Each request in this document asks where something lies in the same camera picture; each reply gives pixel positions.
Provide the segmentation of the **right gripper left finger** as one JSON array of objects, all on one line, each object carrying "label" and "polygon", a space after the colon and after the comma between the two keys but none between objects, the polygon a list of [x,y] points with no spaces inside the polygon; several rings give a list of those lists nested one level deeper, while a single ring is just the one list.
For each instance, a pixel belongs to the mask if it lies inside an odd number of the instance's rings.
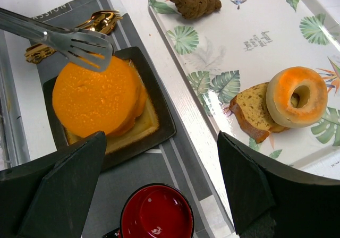
[{"label": "right gripper left finger", "polygon": [[104,132],[69,146],[35,193],[20,225],[19,237],[80,237],[106,150]]}]

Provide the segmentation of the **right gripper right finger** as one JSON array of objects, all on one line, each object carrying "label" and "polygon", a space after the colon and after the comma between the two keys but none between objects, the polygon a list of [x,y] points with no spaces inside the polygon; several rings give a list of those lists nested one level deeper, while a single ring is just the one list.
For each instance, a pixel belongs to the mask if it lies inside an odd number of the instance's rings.
[{"label": "right gripper right finger", "polygon": [[217,147],[234,228],[240,235],[273,207],[275,200],[261,168],[222,131]]}]

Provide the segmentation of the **round orange bread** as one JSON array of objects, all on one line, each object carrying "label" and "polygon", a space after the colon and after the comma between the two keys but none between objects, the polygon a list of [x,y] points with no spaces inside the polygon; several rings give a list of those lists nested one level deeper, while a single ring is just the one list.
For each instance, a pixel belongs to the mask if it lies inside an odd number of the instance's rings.
[{"label": "round orange bread", "polygon": [[52,94],[61,124],[82,138],[97,131],[124,134],[143,113],[146,99],[136,69],[115,56],[101,73],[69,62],[57,77]]}]

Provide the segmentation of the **metal serving tongs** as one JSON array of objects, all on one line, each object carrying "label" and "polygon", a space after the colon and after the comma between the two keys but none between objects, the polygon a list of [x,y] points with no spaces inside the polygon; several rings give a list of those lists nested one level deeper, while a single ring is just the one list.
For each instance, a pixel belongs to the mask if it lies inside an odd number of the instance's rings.
[{"label": "metal serving tongs", "polygon": [[1,29],[45,44],[74,64],[94,72],[106,71],[113,55],[113,46],[105,34],[54,27],[3,8]]}]

